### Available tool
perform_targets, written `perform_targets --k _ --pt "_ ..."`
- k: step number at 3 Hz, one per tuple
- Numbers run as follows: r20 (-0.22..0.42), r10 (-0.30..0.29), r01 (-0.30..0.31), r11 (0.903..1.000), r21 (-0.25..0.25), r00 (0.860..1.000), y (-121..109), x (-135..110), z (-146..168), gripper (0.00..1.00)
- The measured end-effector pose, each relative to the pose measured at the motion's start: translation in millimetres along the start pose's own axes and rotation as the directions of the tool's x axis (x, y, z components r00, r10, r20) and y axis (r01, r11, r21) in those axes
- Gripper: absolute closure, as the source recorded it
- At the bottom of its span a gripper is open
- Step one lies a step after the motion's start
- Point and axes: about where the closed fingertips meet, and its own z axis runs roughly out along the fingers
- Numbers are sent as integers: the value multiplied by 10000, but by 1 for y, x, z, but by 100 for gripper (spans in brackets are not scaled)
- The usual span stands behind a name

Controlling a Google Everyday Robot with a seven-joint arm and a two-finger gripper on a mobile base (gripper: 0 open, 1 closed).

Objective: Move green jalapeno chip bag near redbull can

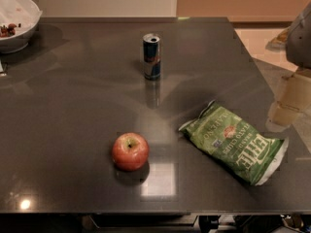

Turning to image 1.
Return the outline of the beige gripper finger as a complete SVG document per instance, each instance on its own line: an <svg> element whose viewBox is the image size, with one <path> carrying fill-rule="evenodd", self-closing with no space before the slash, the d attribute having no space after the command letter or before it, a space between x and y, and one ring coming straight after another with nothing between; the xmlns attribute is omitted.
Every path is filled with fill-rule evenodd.
<svg viewBox="0 0 311 233"><path fill-rule="evenodd" d="M299 116L299 111L283 107L278 101L274 101L268 111L266 126L268 128L287 128Z"/></svg>
<svg viewBox="0 0 311 233"><path fill-rule="evenodd" d="M303 112L311 105L311 69L299 67L283 76L275 96L281 108Z"/></svg>

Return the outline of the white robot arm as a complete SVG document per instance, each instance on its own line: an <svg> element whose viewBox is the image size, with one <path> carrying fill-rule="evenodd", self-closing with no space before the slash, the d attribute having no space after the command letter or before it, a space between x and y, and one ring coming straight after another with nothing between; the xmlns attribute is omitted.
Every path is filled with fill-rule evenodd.
<svg viewBox="0 0 311 233"><path fill-rule="evenodd" d="M297 69L279 83L267 115L272 132L284 131L311 105L311 3L289 28L286 57Z"/></svg>

